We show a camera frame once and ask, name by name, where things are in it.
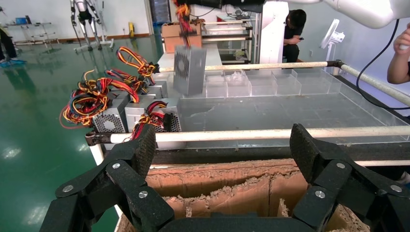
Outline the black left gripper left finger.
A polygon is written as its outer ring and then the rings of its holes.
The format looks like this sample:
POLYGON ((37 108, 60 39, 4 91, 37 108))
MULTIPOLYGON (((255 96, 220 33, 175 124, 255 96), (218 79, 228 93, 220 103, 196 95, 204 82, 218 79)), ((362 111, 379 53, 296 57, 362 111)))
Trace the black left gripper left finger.
POLYGON ((106 210, 118 206, 138 231, 159 231, 175 213, 146 182, 155 150, 151 125, 136 139, 115 145, 101 164, 56 189, 40 230, 89 232, 106 210))

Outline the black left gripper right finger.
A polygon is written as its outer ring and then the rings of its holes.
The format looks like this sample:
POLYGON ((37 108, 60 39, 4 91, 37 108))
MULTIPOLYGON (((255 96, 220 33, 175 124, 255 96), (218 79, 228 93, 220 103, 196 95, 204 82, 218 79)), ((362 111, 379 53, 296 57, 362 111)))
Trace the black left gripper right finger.
POLYGON ((292 217, 324 231, 338 206, 350 209, 372 232, 410 229, 410 191, 358 165, 336 144, 313 138, 301 124, 290 136, 291 156, 308 183, 292 217))

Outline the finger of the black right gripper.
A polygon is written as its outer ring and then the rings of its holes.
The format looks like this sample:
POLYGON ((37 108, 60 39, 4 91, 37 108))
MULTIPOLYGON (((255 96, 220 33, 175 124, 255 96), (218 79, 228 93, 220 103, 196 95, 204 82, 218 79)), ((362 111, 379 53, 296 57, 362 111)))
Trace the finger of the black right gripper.
POLYGON ((179 5, 200 5, 206 6, 211 8, 221 8, 222 1, 221 0, 177 0, 177 4, 179 5))

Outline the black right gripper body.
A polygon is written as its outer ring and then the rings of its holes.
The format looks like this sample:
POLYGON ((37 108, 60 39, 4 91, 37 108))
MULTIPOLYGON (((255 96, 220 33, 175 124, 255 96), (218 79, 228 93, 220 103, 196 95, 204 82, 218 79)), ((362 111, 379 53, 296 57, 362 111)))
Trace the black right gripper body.
POLYGON ((245 12, 261 13, 266 0, 222 0, 222 5, 231 5, 245 12))

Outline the bare person hand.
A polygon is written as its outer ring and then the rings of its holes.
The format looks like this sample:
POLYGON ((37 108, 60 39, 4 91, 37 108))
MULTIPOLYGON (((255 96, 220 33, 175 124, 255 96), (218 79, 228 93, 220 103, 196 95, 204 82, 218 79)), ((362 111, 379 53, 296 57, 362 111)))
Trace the bare person hand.
POLYGON ((394 41, 394 51, 403 55, 410 51, 410 28, 405 29, 394 41))

